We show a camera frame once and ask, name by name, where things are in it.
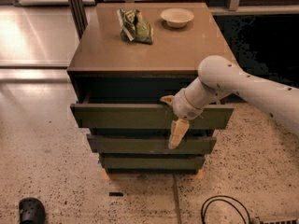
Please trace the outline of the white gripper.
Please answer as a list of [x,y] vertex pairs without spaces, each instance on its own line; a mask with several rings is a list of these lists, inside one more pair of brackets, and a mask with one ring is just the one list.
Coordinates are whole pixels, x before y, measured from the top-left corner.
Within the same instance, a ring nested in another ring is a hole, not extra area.
[[190,123],[188,120],[196,119],[202,114],[203,110],[195,108],[189,103],[184,89],[181,89],[175,96],[163,96],[160,101],[172,106],[174,114],[178,117],[178,120],[173,120],[171,123],[171,133],[168,141],[168,147],[175,149],[189,130]]

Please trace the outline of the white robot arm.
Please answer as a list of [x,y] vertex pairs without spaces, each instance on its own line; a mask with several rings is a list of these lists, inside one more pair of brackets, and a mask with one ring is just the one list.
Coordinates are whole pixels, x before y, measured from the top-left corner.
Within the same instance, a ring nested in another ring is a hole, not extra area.
[[200,62],[197,78],[188,87],[176,95],[161,98],[178,117],[171,124],[168,147],[179,146],[190,122],[200,116],[207,105],[232,93],[299,135],[298,88],[250,75],[226,58],[212,55]]

